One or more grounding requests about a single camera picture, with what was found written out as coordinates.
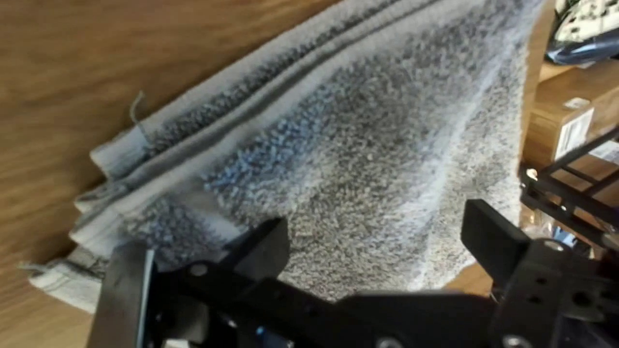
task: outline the cardboard box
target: cardboard box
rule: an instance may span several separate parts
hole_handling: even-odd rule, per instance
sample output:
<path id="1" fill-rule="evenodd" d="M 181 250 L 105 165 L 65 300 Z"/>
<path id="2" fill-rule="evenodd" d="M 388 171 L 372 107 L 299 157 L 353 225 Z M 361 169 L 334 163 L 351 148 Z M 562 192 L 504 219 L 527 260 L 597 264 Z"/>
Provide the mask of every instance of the cardboard box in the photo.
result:
<path id="1" fill-rule="evenodd" d="M 525 142 L 525 163 L 544 169 L 619 124 L 619 62 L 570 70 L 541 84 Z"/>
<path id="2" fill-rule="evenodd" d="M 579 68 L 577 66 L 556 66 L 556 64 L 550 64 L 550 62 L 543 62 L 541 84 L 546 82 L 546 80 L 558 78 L 562 74 L 568 74 L 570 70 L 579 70 Z"/>

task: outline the gray towel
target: gray towel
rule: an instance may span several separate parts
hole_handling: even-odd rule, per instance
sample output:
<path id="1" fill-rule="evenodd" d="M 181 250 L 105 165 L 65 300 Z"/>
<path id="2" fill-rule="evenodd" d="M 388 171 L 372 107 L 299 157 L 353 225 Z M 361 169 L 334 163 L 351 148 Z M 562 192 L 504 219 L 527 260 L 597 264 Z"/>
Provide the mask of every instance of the gray towel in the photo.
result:
<path id="1" fill-rule="evenodd" d="M 517 217 L 539 12 L 535 0 L 330 8 L 96 149 L 109 182 L 78 200 L 72 233 L 92 258 L 32 283 L 76 304 L 69 294 L 98 298 L 94 260 L 131 238 L 171 271 L 287 217 L 283 281 L 326 298 L 442 287 L 473 262 L 459 240 L 467 200 Z M 51 291 L 69 269 L 74 283 Z"/>

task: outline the wooden floor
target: wooden floor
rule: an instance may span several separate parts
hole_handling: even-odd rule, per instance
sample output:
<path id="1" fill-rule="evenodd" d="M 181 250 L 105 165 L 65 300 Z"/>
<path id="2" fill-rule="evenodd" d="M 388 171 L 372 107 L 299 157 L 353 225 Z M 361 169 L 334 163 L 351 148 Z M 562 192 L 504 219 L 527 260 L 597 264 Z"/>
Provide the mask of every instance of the wooden floor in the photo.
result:
<path id="1" fill-rule="evenodd" d="M 0 4 L 0 347 L 84 347 L 90 318 L 34 291 L 22 262 L 71 250 L 90 151 L 336 0 Z"/>

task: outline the towel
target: towel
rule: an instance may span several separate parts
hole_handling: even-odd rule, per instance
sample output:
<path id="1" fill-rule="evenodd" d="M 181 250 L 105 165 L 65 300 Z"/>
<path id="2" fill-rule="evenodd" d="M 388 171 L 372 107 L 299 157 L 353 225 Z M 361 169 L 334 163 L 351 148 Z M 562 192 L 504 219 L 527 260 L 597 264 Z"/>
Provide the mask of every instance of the towel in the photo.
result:
<path id="1" fill-rule="evenodd" d="M 76 202 L 78 250 L 32 283 L 94 312 L 107 260 L 129 240 L 175 271 L 220 262 L 223 246 L 285 217 L 281 279 L 299 289 L 338 300 L 442 287 L 473 264 L 459 238 L 467 200 L 519 215 L 539 14 L 535 0 L 326 10 L 96 149 L 107 184 Z"/>

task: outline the black metal frame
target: black metal frame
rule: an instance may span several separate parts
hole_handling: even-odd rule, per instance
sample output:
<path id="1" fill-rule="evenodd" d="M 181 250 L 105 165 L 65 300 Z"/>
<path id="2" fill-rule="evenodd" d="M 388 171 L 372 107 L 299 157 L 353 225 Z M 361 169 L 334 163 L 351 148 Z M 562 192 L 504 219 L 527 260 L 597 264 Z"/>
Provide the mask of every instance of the black metal frame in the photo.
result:
<path id="1" fill-rule="evenodd" d="M 619 180 L 619 167 L 616 173 L 612 173 L 610 177 L 606 177 L 603 180 L 591 178 L 589 175 L 579 173 L 572 167 L 575 161 L 583 159 L 585 155 L 589 155 L 597 148 L 601 148 L 608 142 L 614 142 L 618 138 L 619 138 L 619 128 L 608 132 L 606 136 L 603 136 L 603 138 L 599 138 L 579 149 L 573 149 L 572 153 L 568 153 L 566 157 L 562 157 L 560 161 L 556 161 L 554 165 L 544 169 L 539 175 L 539 178 L 527 177 L 527 171 L 523 169 L 523 173 L 521 173 L 523 186 L 525 186 L 523 204 L 533 209 L 544 211 L 546 215 L 554 217 L 562 225 L 570 227 L 572 231 L 575 231 L 577 235 L 587 238 L 591 244 L 604 248 L 604 250 L 612 248 L 618 252 L 619 246 L 610 244 L 610 240 L 604 238 L 604 235 L 608 235 L 608 231 L 599 229 L 599 227 L 583 221 L 581 217 L 575 215 L 575 211 L 581 209 L 581 211 L 597 217 L 601 223 L 606 223 L 608 227 L 618 231 L 619 229 L 619 211 L 595 200 L 595 196 Z M 579 192 L 579 190 L 564 184 L 562 180 L 554 178 L 554 175 L 560 171 L 566 171 L 566 173 L 570 173 L 570 175 L 573 175 L 593 186 L 585 192 Z"/>
<path id="2" fill-rule="evenodd" d="M 289 260 L 285 221 L 250 233 L 221 264 L 177 273 L 150 273 L 154 250 L 132 244 L 113 258 L 90 347 L 619 347 L 616 264 L 533 242 L 485 202 L 467 204 L 463 242 L 504 287 L 498 302 L 444 293 L 326 302 L 276 281 Z"/>

